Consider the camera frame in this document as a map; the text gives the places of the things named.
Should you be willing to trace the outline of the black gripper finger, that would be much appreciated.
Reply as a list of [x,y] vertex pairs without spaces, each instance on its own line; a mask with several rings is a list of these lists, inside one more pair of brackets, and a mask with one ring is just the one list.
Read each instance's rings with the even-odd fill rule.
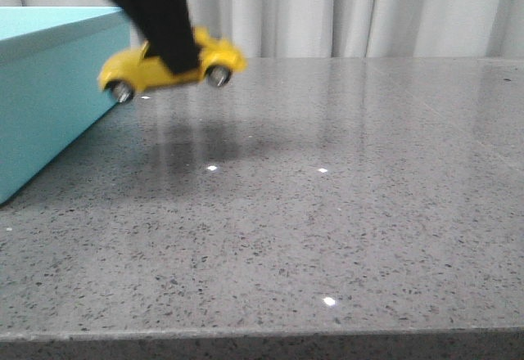
[[111,0],[140,29],[170,71],[181,74],[199,66],[187,0]]

